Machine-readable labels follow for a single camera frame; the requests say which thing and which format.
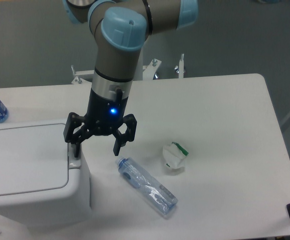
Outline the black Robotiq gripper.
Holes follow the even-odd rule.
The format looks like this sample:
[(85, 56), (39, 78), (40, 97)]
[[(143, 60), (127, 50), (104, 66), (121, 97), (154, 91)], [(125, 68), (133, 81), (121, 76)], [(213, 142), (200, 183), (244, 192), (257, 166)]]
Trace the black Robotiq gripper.
[[(119, 155), (120, 149), (127, 142), (134, 141), (137, 120), (133, 114), (124, 116), (126, 105), (127, 99), (123, 98), (123, 91), (120, 88), (114, 90), (113, 100), (103, 98), (92, 90), (86, 115), (69, 113), (63, 136), (65, 142), (71, 144), (75, 158), (79, 156), (81, 143), (91, 136), (113, 134), (115, 137), (113, 148), (115, 156)], [(126, 125), (125, 133), (121, 133), (119, 130), (123, 124)]]

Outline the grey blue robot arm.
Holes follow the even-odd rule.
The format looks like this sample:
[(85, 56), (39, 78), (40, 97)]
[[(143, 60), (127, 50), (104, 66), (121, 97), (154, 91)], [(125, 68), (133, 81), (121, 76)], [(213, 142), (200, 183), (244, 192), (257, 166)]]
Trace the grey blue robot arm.
[(87, 112), (68, 115), (64, 140), (78, 157), (84, 140), (112, 135), (118, 155), (135, 138), (136, 118), (124, 112), (145, 41), (153, 34), (192, 25), (198, 2), (65, 0), (63, 6), (73, 23), (88, 23), (98, 47)]

